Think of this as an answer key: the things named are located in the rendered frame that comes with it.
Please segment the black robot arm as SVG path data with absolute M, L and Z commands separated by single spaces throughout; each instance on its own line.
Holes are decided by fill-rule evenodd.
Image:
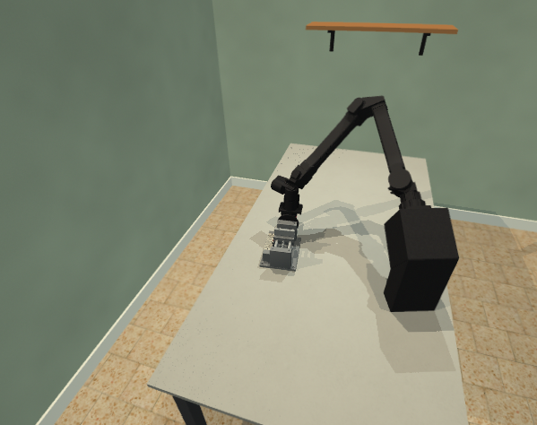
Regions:
M 299 188 L 303 189 L 323 162 L 356 126 L 361 126 L 366 118 L 374 116 L 390 173 L 388 190 L 392 191 L 390 194 L 400 197 L 399 209 L 431 208 L 431 205 L 426 205 L 425 201 L 421 200 L 420 192 L 417 191 L 415 182 L 412 182 L 410 172 L 404 167 L 384 96 L 357 98 L 347 109 L 350 113 L 347 111 L 340 123 L 312 154 L 291 172 L 290 179 L 277 176 L 271 184 L 271 189 L 285 194 L 284 201 L 285 198 L 289 201 L 298 198 L 299 208 Z

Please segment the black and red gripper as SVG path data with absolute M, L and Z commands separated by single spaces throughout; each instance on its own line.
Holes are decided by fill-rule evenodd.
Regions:
M 283 214 L 291 214 L 297 218 L 297 214 L 302 213 L 303 204 L 299 204 L 298 208 L 298 198 L 296 200 L 289 201 L 285 198 L 284 206 L 283 202 L 281 202 L 279 207 L 279 212 L 281 212 L 281 215 Z

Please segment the grey bench vise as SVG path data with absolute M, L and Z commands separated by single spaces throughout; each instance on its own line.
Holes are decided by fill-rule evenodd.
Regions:
M 277 228 L 269 231 L 259 266 L 296 271 L 301 241 L 298 226 L 298 219 L 291 214 L 279 217 Z

